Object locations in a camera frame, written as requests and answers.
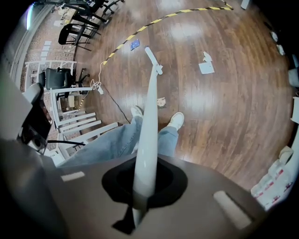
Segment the white broom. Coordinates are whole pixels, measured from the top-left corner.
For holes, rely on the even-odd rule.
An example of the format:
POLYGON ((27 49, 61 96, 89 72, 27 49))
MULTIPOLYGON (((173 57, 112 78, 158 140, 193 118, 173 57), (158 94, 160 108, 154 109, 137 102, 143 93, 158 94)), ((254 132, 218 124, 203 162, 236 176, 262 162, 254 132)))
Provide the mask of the white broom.
POLYGON ((147 212, 148 199, 154 194, 157 174, 157 76, 162 66, 149 47, 145 52, 152 62, 148 93, 144 108, 133 181, 133 220, 137 227, 147 212))

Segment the white desk with crossbars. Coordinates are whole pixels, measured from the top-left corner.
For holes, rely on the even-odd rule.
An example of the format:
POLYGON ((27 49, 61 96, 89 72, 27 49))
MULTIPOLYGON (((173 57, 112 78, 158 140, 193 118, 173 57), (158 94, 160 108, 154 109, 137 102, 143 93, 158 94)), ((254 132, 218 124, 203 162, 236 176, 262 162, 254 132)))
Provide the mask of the white desk with crossbars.
POLYGON ((96 119, 96 113, 86 113, 81 110, 71 110, 61 112, 59 110, 60 100, 57 96, 61 93, 70 93, 71 96, 77 95, 81 91, 91 91, 91 87, 71 87, 63 89, 51 89, 50 99, 54 123, 58 131, 56 148, 50 152, 52 156, 59 155, 62 160, 70 158, 70 148, 83 146, 96 136, 114 129, 118 126, 117 122, 101 127, 101 120, 96 119))

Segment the blue jeans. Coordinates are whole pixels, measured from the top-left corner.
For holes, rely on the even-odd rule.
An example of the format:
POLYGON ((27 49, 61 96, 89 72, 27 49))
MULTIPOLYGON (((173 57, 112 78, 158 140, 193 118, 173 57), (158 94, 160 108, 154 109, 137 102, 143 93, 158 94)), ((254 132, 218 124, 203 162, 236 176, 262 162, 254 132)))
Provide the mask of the blue jeans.
MULTIPOLYGON (((73 167, 105 162, 132 154, 140 138, 142 118, 136 116, 130 124, 112 129, 81 148, 59 167, 73 167)), ((178 141, 178 131, 166 126, 158 133, 157 151, 173 157, 178 141)))

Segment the white metal shelf rack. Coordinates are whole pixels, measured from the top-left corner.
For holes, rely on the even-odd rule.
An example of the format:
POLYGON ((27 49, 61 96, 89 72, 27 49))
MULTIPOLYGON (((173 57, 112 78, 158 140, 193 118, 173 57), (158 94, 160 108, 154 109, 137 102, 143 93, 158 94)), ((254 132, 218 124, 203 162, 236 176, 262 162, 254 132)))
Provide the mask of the white metal shelf rack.
POLYGON ((46 68, 68 68, 73 70, 73 73, 76 74, 76 65, 75 61, 67 60, 40 60, 40 61, 31 61, 25 63, 26 74, 25 74, 25 86, 24 91, 26 91, 32 84, 38 83, 38 75, 46 70, 46 68))

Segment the person's white shoe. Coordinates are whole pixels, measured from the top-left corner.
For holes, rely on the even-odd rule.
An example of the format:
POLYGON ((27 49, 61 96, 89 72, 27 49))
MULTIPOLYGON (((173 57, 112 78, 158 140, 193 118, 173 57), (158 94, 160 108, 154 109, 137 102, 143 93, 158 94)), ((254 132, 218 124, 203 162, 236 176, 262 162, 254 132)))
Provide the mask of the person's white shoe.
POLYGON ((168 127, 173 127, 178 131, 184 123, 184 114, 182 112, 176 112, 168 123, 168 127))
POLYGON ((131 114, 133 117, 141 117, 141 118, 143 117, 142 110, 136 105, 131 107, 131 114))

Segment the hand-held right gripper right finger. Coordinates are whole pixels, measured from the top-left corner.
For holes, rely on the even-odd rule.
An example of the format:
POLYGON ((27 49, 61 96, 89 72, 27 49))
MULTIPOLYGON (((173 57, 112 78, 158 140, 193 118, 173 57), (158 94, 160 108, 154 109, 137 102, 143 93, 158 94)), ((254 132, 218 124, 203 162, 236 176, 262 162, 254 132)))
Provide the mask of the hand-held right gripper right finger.
POLYGON ((218 171, 162 159, 186 173, 187 188, 174 204, 149 210, 134 239, 244 239, 265 218, 252 195, 218 171))

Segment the small white black bin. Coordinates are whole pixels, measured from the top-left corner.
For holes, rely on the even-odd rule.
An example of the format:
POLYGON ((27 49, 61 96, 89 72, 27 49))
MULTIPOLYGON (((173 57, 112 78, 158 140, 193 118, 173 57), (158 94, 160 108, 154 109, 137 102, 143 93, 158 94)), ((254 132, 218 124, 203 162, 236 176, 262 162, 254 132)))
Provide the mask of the small white black bin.
POLYGON ((292 155, 293 155, 294 151, 288 147, 285 146, 279 153, 278 159, 282 164, 287 164, 288 161, 291 159, 292 155))

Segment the person's white right shoe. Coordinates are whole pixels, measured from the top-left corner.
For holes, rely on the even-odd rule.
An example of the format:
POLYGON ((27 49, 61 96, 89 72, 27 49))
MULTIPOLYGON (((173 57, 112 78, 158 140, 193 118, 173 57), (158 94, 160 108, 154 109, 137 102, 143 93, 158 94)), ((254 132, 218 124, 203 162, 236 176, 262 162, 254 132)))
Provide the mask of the person's white right shoe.
POLYGON ((184 114, 182 112, 176 112, 168 123, 168 127, 173 127, 178 131, 184 123, 184 114))

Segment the bright window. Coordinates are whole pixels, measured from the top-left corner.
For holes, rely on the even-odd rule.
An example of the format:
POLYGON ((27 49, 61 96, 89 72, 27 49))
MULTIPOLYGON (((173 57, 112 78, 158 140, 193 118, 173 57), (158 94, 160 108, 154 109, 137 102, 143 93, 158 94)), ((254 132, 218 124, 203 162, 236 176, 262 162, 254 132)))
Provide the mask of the bright window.
POLYGON ((26 30, 29 30, 31 27, 33 8, 34 4, 32 3, 26 11, 26 30))

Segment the black folding chair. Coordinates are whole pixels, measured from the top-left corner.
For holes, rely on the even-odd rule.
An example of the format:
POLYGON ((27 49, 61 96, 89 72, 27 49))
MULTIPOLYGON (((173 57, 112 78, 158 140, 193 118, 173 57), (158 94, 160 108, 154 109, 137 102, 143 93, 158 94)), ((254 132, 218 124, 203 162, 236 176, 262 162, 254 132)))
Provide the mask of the black folding chair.
POLYGON ((60 45, 73 45, 91 51, 87 47, 81 46, 82 44, 89 44, 88 42, 81 42, 81 38, 84 37, 88 41, 95 34, 101 35, 96 27, 85 24, 69 23, 61 29, 58 43, 60 45))

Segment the person's white left shoe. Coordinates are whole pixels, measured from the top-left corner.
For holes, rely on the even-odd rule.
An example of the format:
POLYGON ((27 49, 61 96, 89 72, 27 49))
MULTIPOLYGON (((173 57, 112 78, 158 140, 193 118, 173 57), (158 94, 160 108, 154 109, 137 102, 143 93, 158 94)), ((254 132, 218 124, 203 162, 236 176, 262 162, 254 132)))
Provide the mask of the person's white left shoe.
POLYGON ((141 118, 143 117, 142 110, 136 105, 131 107, 131 114, 133 117, 141 117, 141 118))

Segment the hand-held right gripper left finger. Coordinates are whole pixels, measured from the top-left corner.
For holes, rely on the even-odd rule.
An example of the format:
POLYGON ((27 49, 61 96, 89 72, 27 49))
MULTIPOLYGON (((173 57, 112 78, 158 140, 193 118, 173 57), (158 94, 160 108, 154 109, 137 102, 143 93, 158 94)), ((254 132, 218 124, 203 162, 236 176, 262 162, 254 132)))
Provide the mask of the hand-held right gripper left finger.
POLYGON ((70 239, 137 239, 132 209, 123 200, 121 182, 131 181, 135 156, 57 168, 57 202, 70 239))

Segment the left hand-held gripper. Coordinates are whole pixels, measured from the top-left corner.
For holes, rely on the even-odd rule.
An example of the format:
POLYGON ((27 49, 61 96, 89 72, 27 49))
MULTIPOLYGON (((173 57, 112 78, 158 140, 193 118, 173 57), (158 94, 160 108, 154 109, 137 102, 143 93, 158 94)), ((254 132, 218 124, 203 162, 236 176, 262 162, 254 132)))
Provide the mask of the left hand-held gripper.
POLYGON ((17 139, 36 150, 44 149, 52 126, 51 116, 43 100, 44 88, 41 83, 34 83, 22 95, 33 107, 21 126, 17 139))

